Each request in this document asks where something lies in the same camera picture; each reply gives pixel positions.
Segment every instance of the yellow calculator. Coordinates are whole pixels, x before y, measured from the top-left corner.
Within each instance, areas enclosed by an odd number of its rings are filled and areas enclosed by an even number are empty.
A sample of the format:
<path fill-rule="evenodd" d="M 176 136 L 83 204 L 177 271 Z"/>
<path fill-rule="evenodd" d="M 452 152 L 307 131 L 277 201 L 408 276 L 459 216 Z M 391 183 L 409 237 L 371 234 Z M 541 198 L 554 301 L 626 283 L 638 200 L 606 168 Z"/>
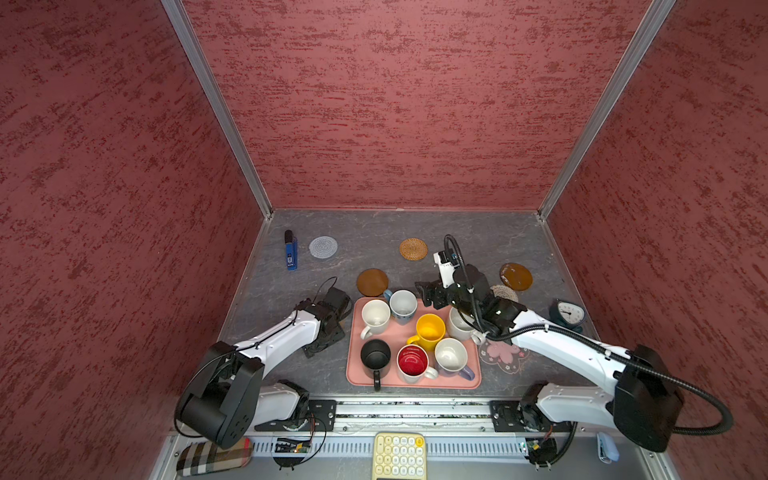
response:
<path fill-rule="evenodd" d="M 427 445 L 417 433 L 379 433 L 373 439 L 372 480 L 426 480 Z"/>

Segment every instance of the clock face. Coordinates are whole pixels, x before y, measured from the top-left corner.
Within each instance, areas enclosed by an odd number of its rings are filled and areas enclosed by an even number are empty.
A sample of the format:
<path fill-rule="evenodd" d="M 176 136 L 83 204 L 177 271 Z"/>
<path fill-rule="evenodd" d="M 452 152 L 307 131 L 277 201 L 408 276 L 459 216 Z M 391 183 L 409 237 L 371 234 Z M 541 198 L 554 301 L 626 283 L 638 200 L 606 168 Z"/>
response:
<path fill-rule="evenodd" d="M 558 303 L 558 312 L 569 325 L 578 325 L 584 321 L 584 309 L 568 302 Z"/>

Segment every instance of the plaid pouch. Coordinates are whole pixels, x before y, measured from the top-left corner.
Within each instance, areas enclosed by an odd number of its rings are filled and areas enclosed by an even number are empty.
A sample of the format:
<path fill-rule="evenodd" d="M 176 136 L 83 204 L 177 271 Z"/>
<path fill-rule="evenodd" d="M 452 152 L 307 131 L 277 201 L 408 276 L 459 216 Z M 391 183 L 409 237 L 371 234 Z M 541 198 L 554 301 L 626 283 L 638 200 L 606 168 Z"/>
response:
<path fill-rule="evenodd" d="M 194 443 L 184 449 L 176 463 L 176 473 L 182 477 L 222 472 L 248 465 L 253 454 L 253 442 L 243 437 L 227 450 L 212 442 Z"/>

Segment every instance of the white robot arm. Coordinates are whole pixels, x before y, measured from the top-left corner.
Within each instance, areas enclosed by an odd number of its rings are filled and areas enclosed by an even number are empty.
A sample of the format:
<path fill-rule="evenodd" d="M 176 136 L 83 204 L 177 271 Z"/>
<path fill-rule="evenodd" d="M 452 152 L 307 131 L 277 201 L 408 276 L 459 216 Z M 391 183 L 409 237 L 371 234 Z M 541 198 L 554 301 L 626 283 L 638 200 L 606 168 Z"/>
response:
<path fill-rule="evenodd" d="M 473 318 L 472 326 L 490 340 L 510 342 L 553 359 L 595 384 L 591 387 L 534 384 L 517 412 L 504 420 L 541 431 L 553 422 L 587 422 L 618 429 L 653 452 L 663 452 L 672 433 L 716 435 L 733 424 L 729 409 L 711 394 L 669 374 L 661 357 L 638 345 L 634 350 L 596 342 L 552 323 L 525 306 L 496 297 L 485 275 L 464 263 L 458 243 L 445 236 L 434 255 L 440 280 L 417 282 L 425 305 L 453 305 Z M 682 389 L 715 406 L 722 419 L 710 427 L 677 427 Z"/>
<path fill-rule="evenodd" d="M 304 300 L 251 339 L 211 346 L 179 398 L 174 424 L 181 421 L 228 449 L 251 425 L 301 416 L 300 387 L 283 381 L 262 388 L 261 380 L 298 349 L 309 358 L 342 339 L 339 322 L 351 312 L 349 304 L 346 293 L 331 287 L 322 301 Z"/>

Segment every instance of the mug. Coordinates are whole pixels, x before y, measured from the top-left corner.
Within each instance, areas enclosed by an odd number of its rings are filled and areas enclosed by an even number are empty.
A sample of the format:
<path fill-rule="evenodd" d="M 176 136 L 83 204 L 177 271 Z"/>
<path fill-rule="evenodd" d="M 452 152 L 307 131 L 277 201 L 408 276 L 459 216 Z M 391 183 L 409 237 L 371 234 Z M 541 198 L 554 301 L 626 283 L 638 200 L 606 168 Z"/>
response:
<path fill-rule="evenodd" d="M 470 382 L 475 372 L 467 366 L 467 349 L 457 339 L 442 339 L 435 347 L 435 361 L 442 376 L 462 376 Z"/>
<path fill-rule="evenodd" d="M 464 318 L 470 322 L 475 321 L 475 317 L 470 315 L 464 315 Z M 482 334 L 470 325 L 467 325 L 467 322 L 459 315 L 458 310 L 454 306 L 451 307 L 451 312 L 448 314 L 448 334 L 460 342 L 472 339 L 477 345 L 483 343 Z"/>
<path fill-rule="evenodd" d="M 381 339 L 368 340 L 360 350 L 360 359 L 366 367 L 366 375 L 373 379 L 373 389 L 377 392 L 382 388 L 382 377 L 389 373 L 391 358 L 389 345 Z"/>
<path fill-rule="evenodd" d="M 429 366 L 427 352 L 418 345 L 406 345 L 397 352 L 397 375 L 405 383 L 416 383 L 423 376 L 437 378 L 437 370 Z"/>
<path fill-rule="evenodd" d="M 398 290 L 394 293 L 391 290 L 384 290 L 384 297 L 389 302 L 389 309 L 397 323 L 405 325 L 413 319 L 419 307 L 416 295 L 408 290 Z"/>
<path fill-rule="evenodd" d="M 369 301 L 362 308 L 362 321 L 365 322 L 366 328 L 360 332 L 361 339 L 384 333 L 389 325 L 389 305 L 384 300 Z"/>
<path fill-rule="evenodd" d="M 445 335 L 445 322 L 434 313 L 419 317 L 416 322 L 416 334 L 408 339 L 408 344 L 418 343 L 424 350 L 431 352 Z"/>

